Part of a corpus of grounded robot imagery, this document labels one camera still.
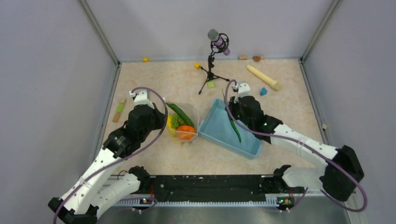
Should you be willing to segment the thin green chili pepper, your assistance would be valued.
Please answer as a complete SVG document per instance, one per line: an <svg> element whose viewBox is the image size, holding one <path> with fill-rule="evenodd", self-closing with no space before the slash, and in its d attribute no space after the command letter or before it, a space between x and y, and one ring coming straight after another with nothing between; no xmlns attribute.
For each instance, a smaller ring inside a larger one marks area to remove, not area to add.
<svg viewBox="0 0 396 224"><path fill-rule="evenodd" d="M231 116L229 114L228 114L228 119L229 119L229 122L230 122L230 125L231 125L233 131L235 132L235 134L236 134L236 136L238 138L239 143L241 143L242 142L242 138L241 138L240 132L239 132L239 130L237 128L237 125L235 124L235 121L231 118Z"/></svg>

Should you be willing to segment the green grapes bunch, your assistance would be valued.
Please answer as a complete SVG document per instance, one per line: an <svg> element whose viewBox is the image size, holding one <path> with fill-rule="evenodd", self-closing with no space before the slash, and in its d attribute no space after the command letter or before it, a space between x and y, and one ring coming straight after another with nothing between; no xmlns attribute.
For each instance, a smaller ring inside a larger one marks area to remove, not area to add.
<svg viewBox="0 0 396 224"><path fill-rule="evenodd" d="M181 117L179 117L175 113L172 114L172 115L173 115L173 117L172 117L172 125L173 125L174 129L177 129L179 126L185 125L185 122L184 122L184 120Z"/></svg>

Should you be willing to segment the blue plastic basket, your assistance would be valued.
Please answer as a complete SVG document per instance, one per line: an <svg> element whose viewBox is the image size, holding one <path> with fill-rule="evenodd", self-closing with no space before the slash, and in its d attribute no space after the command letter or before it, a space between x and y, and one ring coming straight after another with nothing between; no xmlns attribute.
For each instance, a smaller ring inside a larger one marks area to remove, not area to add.
<svg viewBox="0 0 396 224"><path fill-rule="evenodd" d="M198 133L203 139L247 159L258 157L263 148L263 141L238 125L237 128L242 138L241 143L230 125L224 101L216 98L206 118L200 123Z"/></svg>

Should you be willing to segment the green cucumber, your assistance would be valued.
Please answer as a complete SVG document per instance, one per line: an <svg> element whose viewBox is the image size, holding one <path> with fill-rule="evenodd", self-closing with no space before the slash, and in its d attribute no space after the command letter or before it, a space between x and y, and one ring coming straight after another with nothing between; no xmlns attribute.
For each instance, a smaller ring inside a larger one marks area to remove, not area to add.
<svg viewBox="0 0 396 224"><path fill-rule="evenodd" d="M166 105L170 109L170 114L177 114L184 120L185 125L189 125L195 128L195 112L190 104L166 102Z"/></svg>

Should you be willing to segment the clear dotted zip bag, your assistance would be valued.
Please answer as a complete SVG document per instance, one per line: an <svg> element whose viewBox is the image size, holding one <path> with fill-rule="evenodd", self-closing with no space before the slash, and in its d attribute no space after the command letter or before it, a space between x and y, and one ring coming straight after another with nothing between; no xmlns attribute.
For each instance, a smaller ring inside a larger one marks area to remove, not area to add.
<svg viewBox="0 0 396 224"><path fill-rule="evenodd" d="M168 109L167 132L172 141L182 146L190 145L198 137L199 114L189 103L166 101Z"/></svg>

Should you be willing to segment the orange fruit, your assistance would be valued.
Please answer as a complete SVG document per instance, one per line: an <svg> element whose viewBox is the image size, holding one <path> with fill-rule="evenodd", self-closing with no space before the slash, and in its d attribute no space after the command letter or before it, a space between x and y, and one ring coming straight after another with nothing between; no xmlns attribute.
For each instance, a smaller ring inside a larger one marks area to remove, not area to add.
<svg viewBox="0 0 396 224"><path fill-rule="evenodd" d="M177 138L182 141L191 141L196 137L195 128L189 125L181 125L176 131Z"/></svg>

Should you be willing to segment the yellow mango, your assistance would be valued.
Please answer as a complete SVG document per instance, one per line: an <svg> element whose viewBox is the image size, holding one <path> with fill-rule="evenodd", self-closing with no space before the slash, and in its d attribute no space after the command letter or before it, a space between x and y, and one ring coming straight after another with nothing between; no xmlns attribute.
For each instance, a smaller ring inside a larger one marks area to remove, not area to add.
<svg viewBox="0 0 396 224"><path fill-rule="evenodd" d="M173 125L172 125L172 117L173 117L172 114L169 114L168 117L167 117L167 127L168 127L170 130L174 130L174 127L173 127Z"/></svg>

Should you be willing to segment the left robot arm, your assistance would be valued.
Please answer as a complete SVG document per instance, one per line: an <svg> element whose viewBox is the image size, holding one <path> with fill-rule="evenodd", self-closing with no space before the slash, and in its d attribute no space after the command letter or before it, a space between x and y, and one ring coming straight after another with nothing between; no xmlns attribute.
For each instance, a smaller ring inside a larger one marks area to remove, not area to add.
<svg viewBox="0 0 396 224"><path fill-rule="evenodd" d="M156 105L135 106L124 125L109 134L80 180L63 196L50 200L48 206L55 213L53 223L60 219L65 224L95 224L128 194L146 192L149 175L141 167L106 188L103 185L116 168L153 144L151 141L141 147L153 130L165 130L167 118L168 111L161 113Z"/></svg>

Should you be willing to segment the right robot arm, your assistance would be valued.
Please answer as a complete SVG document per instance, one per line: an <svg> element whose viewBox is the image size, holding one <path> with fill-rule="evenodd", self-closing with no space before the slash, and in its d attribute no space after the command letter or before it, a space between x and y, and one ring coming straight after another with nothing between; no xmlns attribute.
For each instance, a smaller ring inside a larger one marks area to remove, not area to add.
<svg viewBox="0 0 396 224"><path fill-rule="evenodd" d="M263 112L253 96L230 97L226 108L230 119L256 138L282 147L314 165L313 168L286 167L274 179L279 192L291 187L318 189L338 201L346 201L355 189L365 195L360 182L364 172L354 150L344 145L333 147L306 137L281 120Z"/></svg>

